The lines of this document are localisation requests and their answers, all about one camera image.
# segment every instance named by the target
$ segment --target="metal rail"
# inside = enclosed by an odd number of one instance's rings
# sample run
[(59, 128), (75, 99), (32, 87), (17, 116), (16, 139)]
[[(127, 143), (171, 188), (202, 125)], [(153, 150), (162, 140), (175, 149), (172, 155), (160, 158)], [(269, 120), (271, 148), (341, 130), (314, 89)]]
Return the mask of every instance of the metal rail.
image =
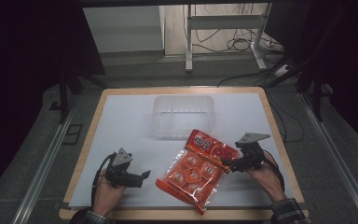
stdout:
[(310, 117), (313, 127), (315, 128), (316, 133), (322, 140), (324, 148), (326, 149), (332, 163), (335, 165), (338, 174), (340, 175), (345, 187), (348, 190), (348, 193), (351, 195), (357, 209), (358, 209), (358, 183), (351, 173), (350, 168), (347, 166), (346, 162), (339, 153), (338, 148), (334, 144), (333, 139), (330, 137), (330, 134), (325, 129), (324, 124), (320, 122), (314, 115), (311, 109), (312, 102), (310, 101), (309, 96), (306, 93), (299, 93), (299, 98), (301, 99), (305, 110)]
[(48, 151), (46, 152), (43, 160), (40, 162), (40, 165), (34, 175), (34, 179), (32, 180), (29, 188), (27, 189), (27, 192), (25, 193), (25, 196), (20, 204), (19, 210), (17, 211), (11, 223), (27, 223), (32, 211), (34, 210), (34, 205), (36, 203), (37, 197), (39, 196), (40, 191), (45, 184), (46, 178), (48, 177), (48, 172), (50, 171), (51, 165), (54, 162), (54, 159), (62, 143), (62, 139), (64, 138), (69, 123), (71, 122), (72, 117), (75, 113), (78, 98), (78, 95), (74, 95), (72, 97), (72, 100), (69, 104), (69, 114), (54, 135), (54, 138), (50, 146), (48, 147)]

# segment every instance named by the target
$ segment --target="clear plastic bin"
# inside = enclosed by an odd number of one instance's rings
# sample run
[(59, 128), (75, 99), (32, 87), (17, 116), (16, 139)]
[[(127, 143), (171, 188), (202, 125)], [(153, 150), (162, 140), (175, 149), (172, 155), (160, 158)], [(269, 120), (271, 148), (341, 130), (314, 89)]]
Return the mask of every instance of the clear plastic bin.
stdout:
[(206, 95), (162, 95), (153, 108), (156, 137), (187, 139), (193, 129), (209, 132), (214, 124), (213, 98)]

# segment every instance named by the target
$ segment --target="white board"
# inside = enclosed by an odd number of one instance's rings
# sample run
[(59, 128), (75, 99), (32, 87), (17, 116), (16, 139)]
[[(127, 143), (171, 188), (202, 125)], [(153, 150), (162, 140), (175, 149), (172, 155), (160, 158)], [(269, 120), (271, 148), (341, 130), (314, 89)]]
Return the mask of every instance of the white board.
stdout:
[[(279, 164), (288, 180), (278, 153), (263, 105), (257, 93), (204, 94), (213, 98), (215, 121), (209, 135), (235, 147), (245, 133), (267, 133), (271, 137), (259, 142)], [(110, 95), (89, 150), (83, 172), (76, 185), (69, 207), (91, 206), (91, 184), (102, 161), (123, 147), (132, 153), (129, 173), (140, 175), (151, 170), (140, 189), (127, 189), (117, 207), (130, 208), (191, 208), (156, 187), (156, 179), (163, 177), (184, 148), (186, 140), (160, 140), (153, 135), (152, 113), (158, 95)], [(286, 183), (286, 195), (294, 197)], [(269, 206), (267, 194), (246, 173), (224, 175), (217, 192), (211, 197), (209, 208)]]

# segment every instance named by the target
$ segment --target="human hand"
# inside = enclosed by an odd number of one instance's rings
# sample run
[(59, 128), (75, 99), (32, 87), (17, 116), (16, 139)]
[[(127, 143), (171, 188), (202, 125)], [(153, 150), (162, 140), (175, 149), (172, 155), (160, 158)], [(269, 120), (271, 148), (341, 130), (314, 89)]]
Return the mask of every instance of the human hand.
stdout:
[(127, 187), (121, 186), (113, 188), (109, 181), (104, 176), (106, 170), (101, 170), (100, 177), (97, 183), (97, 190), (94, 196), (94, 205), (92, 211), (106, 217), (112, 211)]
[[(267, 160), (277, 165), (269, 153), (264, 152), (264, 154)], [(287, 199), (281, 187), (280, 179), (274, 169), (266, 162), (263, 163), (260, 169), (248, 169), (245, 171), (261, 186), (273, 203)]]

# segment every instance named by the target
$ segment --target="snack bag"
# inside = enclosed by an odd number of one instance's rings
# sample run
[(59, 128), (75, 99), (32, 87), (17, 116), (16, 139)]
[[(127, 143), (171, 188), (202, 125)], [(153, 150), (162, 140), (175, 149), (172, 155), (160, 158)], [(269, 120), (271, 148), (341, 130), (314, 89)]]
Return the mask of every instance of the snack bag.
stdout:
[(203, 215), (220, 177), (229, 171), (221, 160), (237, 159), (239, 152), (199, 130), (193, 130), (185, 149), (167, 174), (157, 179), (156, 185), (175, 198), (193, 204)]

